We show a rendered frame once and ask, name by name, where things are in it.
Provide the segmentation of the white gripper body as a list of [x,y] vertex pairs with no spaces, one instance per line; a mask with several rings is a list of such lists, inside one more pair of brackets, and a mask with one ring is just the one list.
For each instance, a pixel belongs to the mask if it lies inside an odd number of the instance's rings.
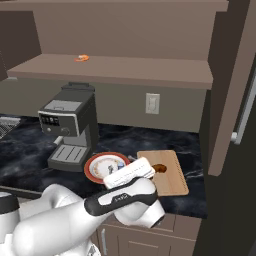
[[108,189],[124,185],[135,177],[151,178],[155,174],[154,168],[145,157],[141,157],[103,179]]

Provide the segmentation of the brown chicken drumstick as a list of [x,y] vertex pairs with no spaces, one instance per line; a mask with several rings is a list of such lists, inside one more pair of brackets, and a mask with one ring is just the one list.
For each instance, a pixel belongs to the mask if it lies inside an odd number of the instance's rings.
[[152,166],[156,173],[165,173],[167,171],[167,167],[163,164],[155,164]]

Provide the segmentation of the red rimmed white plate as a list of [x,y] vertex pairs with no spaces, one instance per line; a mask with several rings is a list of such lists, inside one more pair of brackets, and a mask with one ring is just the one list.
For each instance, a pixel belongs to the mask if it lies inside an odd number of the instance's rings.
[[103,184],[103,179],[130,164],[130,160],[117,152],[102,152],[93,155],[84,166],[85,176],[94,183]]

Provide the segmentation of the wooden cutting board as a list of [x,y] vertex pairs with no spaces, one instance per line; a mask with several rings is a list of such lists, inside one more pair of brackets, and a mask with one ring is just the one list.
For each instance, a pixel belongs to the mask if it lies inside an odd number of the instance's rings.
[[138,151],[137,157],[145,157],[151,166],[163,164],[167,167],[165,173],[155,172],[152,177],[159,196],[184,196],[189,194],[185,177],[174,150]]

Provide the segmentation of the brown base cabinet door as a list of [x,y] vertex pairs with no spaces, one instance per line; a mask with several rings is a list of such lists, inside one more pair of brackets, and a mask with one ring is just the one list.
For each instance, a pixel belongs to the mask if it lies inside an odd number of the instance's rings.
[[193,256],[196,242],[157,233],[103,224],[98,228],[103,254],[101,231],[106,229],[107,256]]

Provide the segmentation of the dark brown cabinet door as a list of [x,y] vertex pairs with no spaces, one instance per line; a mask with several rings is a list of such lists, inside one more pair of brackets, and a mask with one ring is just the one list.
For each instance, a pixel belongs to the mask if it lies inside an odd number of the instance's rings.
[[7,71],[41,54],[32,11],[0,11],[0,82]]

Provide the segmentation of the grey coffee machine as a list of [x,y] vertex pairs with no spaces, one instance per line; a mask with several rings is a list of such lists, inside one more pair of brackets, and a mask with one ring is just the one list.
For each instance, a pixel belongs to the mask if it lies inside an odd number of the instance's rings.
[[99,141],[95,88],[89,83],[69,82],[38,116],[42,131],[57,136],[48,166],[82,172]]

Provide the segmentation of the white wall outlet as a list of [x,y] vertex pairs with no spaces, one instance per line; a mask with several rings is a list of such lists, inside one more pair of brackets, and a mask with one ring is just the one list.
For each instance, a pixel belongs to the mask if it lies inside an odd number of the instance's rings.
[[158,114],[160,108],[160,95],[154,93],[146,94],[146,107],[147,114]]

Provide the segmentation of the brown open wall cabinet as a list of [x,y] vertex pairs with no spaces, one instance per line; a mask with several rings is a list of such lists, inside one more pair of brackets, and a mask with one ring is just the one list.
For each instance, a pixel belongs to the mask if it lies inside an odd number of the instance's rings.
[[[228,0],[13,0],[32,11],[41,54],[8,71],[25,78],[209,89],[208,54]],[[75,62],[81,54],[86,62]]]

